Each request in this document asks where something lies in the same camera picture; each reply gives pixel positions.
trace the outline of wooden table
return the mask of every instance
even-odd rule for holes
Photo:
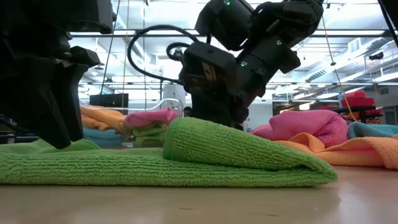
[[[398,223],[398,172],[304,189],[0,186],[0,223]]]

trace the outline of yellow towel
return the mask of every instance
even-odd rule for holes
[[[331,165],[398,169],[398,135],[393,138],[354,138],[328,148],[307,133],[298,134],[289,141],[275,142],[313,154]]]
[[[131,131],[123,125],[126,116],[116,110],[97,110],[80,106],[80,111],[81,121],[87,128],[101,131],[115,129],[122,134],[131,136]]]

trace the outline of red towel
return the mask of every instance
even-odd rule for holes
[[[296,134],[309,133],[326,147],[348,140],[347,123],[338,113],[327,110],[285,111],[272,117],[269,125],[262,125],[252,133],[272,141],[289,140]]]

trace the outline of folded green towel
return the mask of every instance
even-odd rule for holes
[[[164,122],[156,122],[145,127],[130,127],[133,136],[151,136],[153,134],[164,133],[168,130],[169,126]]]
[[[162,147],[166,138],[167,132],[153,134],[150,136],[139,136],[136,137],[134,146],[138,147]]]
[[[84,139],[61,150],[42,140],[0,146],[2,184],[304,187],[336,178],[309,154],[195,118],[173,121],[164,150],[104,150]]]

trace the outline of towel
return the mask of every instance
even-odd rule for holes
[[[331,165],[398,169],[398,136],[354,138],[343,144],[325,148],[316,137],[302,133],[289,141],[275,143],[312,154]]]
[[[346,121],[333,111],[285,111],[272,117],[269,125],[262,125],[252,133],[272,141],[309,133],[330,147],[347,141],[347,129]]]
[[[166,133],[169,126],[163,122],[155,122],[145,127],[131,127],[132,135],[136,137],[151,136],[153,134]]]
[[[167,132],[152,134],[150,136],[136,137],[134,147],[162,147]]]
[[[125,115],[116,110],[92,109],[80,106],[82,123],[87,128],[99,129],[101,131],[107,129],[116,129],[119,133],[130,136],[131,132],[123,125]]]
[[[127,139],[122,134],[116,133],[115,130],[100,131],[98,129],[83,128],[84,138],[93,141],[100,147],[118,147]]]
[[[392,137],[398,134],[398,126],[388,124],[364,124],[352,122],[348,126],[350,139],[359,137]]]
[[[177,112],[170,108],[163,108],[155,111],[140,111],[126,116],[124,125],[127,127],[144,127],[161,121],[167,125],[177,117]]]
[[[165,149],[105,150],[85,139],[0,145],[0,183],[304,187],[337,179],[325,161],[226,126],[176,119]]]

